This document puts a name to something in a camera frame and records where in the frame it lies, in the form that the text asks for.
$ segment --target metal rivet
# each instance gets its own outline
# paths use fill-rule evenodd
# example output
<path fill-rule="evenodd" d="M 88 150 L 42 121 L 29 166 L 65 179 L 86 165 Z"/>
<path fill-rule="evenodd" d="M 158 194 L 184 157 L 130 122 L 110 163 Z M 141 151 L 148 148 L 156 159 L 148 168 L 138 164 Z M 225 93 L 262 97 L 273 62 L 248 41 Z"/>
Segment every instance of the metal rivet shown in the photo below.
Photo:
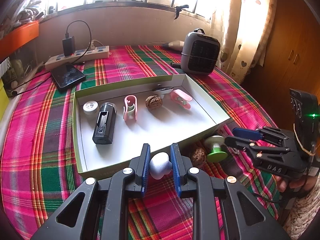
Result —
<path fill-rule="evenodd" d="M 189 172 L 192 173 L 192 174 L 197 174 L 197 173 L 199 173 L 199 169 L 196 168 L 196 167 L 192 167 L 192 168 L 189 169 Z"/>
<path fill-rule="evenodd" d="M 85 180 L 85 182 L 86 182 L 86 184 L 88 184 L 88 185 L 92 185 L 93 183 L 96 182 L 96 179 L 95 179 L 95 178 L 87 178 L 87 179 Z"/>
<path fill-rule="evenodd" d="M 233 176 L 229 176 L 227 177 L 227 182 L 229 183 L 236 183 L 237 179 Z"/>
<path fill-rule="evenodd" d="M 124 174 L 130 174 L 130 173 L 132 173 L 132 169 L 131 169 L 131 168 L 124 168 L 124 169 L 122 170 L 122 172 L 123 172 Z"/>

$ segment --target pink clip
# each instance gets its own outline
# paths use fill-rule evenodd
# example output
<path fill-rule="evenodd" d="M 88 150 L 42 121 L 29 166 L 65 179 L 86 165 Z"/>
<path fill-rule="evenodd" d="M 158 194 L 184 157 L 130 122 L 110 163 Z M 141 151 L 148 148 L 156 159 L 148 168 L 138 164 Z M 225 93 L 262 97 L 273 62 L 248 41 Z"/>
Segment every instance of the pink clip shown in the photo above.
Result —
<path fill-rule="evenodd" d="M 130 117 L 134 114 L 134 118 L 137 120 L 137 110 L 137 98 L 133 95 L 126 96 L 124 99 L 123 119 L 127 121 L 128 116 Z"/>
<path fill-rule="evenodd" d="M 171 99 L 184 109 L 190 109 L 191 105 L 187 101 L 191 101 L 192 97 L 180 89 L 173 90 L 170 93 Z"/>

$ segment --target wooden wardrobe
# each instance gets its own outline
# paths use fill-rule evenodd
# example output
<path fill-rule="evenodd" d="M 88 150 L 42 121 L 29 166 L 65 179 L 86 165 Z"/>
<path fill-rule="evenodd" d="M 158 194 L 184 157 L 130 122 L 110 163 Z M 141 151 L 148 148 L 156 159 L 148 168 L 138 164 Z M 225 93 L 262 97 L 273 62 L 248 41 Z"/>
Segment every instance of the wooden wardrobe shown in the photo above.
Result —
<path fill-rule="evenodd" d="M 265 63 L 242 86 L 283 129 L 293 130 L 289 88 L 315 94 L 320 103 L 320 25 L 304 0 L 277 0 Z"/>

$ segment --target door handle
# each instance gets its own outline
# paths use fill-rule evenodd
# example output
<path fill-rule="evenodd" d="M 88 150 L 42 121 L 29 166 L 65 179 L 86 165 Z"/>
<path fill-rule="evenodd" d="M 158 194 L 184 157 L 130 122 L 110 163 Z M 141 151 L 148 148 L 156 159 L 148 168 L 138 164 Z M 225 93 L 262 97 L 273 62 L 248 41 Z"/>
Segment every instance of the door handle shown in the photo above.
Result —
<path fill-rule="evenodd" d="M 288 60 L 291 60 L 292 54 L 293 54 L 293 49 L 291 50 L 291 52 L 290 52 L 290 54 L 289 54 Z"/>
<path fill-rule="evenodd" d="M 294 58 L 293 64 L 296 64 L 297 58 L 299 57 L 299 54 L 297 53 L 296 57 Z"/>

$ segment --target black power adapter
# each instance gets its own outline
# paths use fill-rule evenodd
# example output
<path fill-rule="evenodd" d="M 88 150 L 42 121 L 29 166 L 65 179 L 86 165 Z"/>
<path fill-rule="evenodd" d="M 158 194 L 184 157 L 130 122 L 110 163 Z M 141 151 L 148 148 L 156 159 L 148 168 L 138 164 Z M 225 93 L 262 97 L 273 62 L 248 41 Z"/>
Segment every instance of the black power adapter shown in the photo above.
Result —
<path fill-rule="evenodd" d="M 76 51 L 75 37 L 69 37 L 69 33 L 66 33 L 66 38 L 62 40 L 63 53 L 65 56 L 71 56 Z"/>

